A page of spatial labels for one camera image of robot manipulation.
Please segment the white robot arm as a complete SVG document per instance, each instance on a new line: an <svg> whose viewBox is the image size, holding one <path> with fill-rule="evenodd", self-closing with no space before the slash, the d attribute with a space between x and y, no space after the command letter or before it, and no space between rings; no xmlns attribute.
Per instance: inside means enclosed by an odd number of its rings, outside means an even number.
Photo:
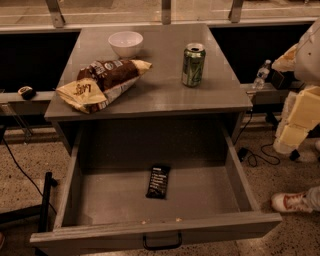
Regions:
<svg viewBox="0 0 320 256"><path fill-rule="evenodd" d="M293 71L294 77L306 85L299 93L288 94L276 130L275 151L290 154L320 124L320 19L274 61L272 68Z"/></svg>

